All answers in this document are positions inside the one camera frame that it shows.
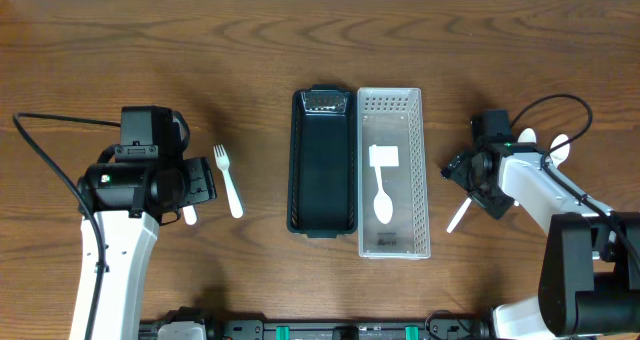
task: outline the white fork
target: white fork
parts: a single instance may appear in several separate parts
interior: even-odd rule
[[[238,193],[236,192],[236,188],[233,186],[233,181],[231,181],[231,175],[229,175],[229,165],[231,165],[231,161],[229,161],[227,152],[224,151],[224,146],[222,145],[214,146],[213,152],[216,156],[216,165],[218,165],[218,169],[222,171],[222,175],[224,176],[224,185],[227,188],[227,198],[229,198],[231,215],[236,219],[242,217],[242,205],[240,205]]]

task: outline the plastic fork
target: plastic fork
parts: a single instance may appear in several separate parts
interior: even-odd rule
[[[224,150],[224,146],[222,145],[215,145],[213,147],[213,152],[216,156],[216,165],[218,165],[218,169],[222,171],[222,175],[224,177],[224,185],[227,188],[227,198],[229,198],[231,215],[236,219],[240,218],[243,214],[242,205],[240,204],[236,188],[233,186],[233,181],[231,181],[231,175],[229,174],[229,165],[231,165],[229,156],[227,156],[227,152]]]

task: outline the wooden table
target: wooden table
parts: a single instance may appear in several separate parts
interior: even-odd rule
[[[223,143],[245,216],[219,198],[193,227],[163,228],[143,318],[199,306],[221,318],[425,318],[537,292],[545,236],[521,209],[500,221],[439,168],[470,144],[469,118],[512,116],[570,92],[595,112],[562,171],[595,198],[640,209],[640,0],[0,0],[0,338],[68,336],[81,263],[76,201],[13,128],[16,111],[118,121],[125,105],[182,112],[188,156]],[[285,226],[291,95],[314,83],[419,87],[432,257],[372,261],[356,235],[311,240]],[[520,125],[553,136],[585,115],[548,104]],[[117,130],[28,120],[77,179]]]

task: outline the tray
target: tray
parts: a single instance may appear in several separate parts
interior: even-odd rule
[[[314,238],[356,229],[356,106],[337,86],[293,95],[287,227]]]
[[[361,88],[357,98],[358,240],[360,256],[424,259],[431,255],[422,125],[422,96],[415,88]],[[378,193],[369,147],[396,146],[397,166],[381,167],[393,202],[388,224],[378,220]]]

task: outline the brown table surface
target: brown table surface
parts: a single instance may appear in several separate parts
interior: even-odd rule
[[[222,143],[245,215],[219,198],[193,227],[160,231],[142,317],[199,306],[228,318],[422,319],[537,292],[544,233],[521,209],[472,207],[439,168],[471,141],[469,118],[512,116],[569,92],[595,120],[561,170],[618,210],[640,209],[640,0],[0,0],[0,338],[69,334],[81,264],[76,201],[13,128],[34,111],[118,121],[125,105],[182,112],[188,156]],[[419,87],[432,257],[367,260],[357,235],[311,240],[285,226],[291,95],[314,83]],[[548,104],[519,124],[578,131],[582,108]],[[119,134],[25,120],[77,179]]]

